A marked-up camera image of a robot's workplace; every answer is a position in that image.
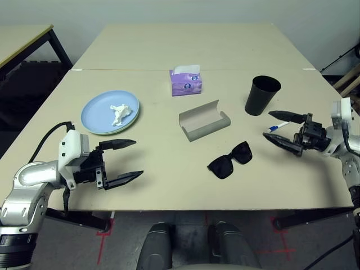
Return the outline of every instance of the black plastic cup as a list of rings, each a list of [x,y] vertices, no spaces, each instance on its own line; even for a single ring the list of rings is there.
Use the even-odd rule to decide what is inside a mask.
[[[260,115],[280,88],[281,84],[277,79],[269,76],[255,77],[247,98],[245,111],[251,115]]]

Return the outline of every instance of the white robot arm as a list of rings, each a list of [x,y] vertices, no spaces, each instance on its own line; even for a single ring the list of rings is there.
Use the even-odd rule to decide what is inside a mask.
[[[360,268],[360,136],[352,130],[352,109],[350,98],[343,98],[333,104],[332,126],[322,128],[320,123],[312,121],[312,114],[294,114],[288,111],[271,111],[269,114],[277,119],[302,124],[294,140],[272,134],[263,136],[276,146],[301,156],[303,150],[315,149],[326,156],[341,160],[342,173],[354,204],[354,219],[357,226],[353,230],[354,250]]]

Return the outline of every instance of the sunglasses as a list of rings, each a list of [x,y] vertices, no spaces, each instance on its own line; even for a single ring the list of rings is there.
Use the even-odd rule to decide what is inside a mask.
[[[241,164],[246,164],[253,158],[247,142],[242,142],[237,145],[230,154],[223,155],[215,159],[208,165],[208,169],[211,170],[218,178],[224,179],[234,171],[231,162],[233,158]]]

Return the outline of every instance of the tissue box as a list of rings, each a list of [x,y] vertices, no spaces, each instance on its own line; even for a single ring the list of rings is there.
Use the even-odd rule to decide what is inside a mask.
[[[201,93],[203,81],[201,80],[200,73],[173,74],[173,71],[169,70],[169,74],[172,85],[172,96],[183,96]]]

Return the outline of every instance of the white wall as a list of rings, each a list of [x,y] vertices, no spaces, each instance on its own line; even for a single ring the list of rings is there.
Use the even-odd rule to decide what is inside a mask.
[[[75,62],[108,23],[271,22],[321,69],[359,42],[359,0],[0,0],[0,25],[52,23]],[[35,56],[56,57],[49,46]],[[345,57],[325,74],[359,62]]]

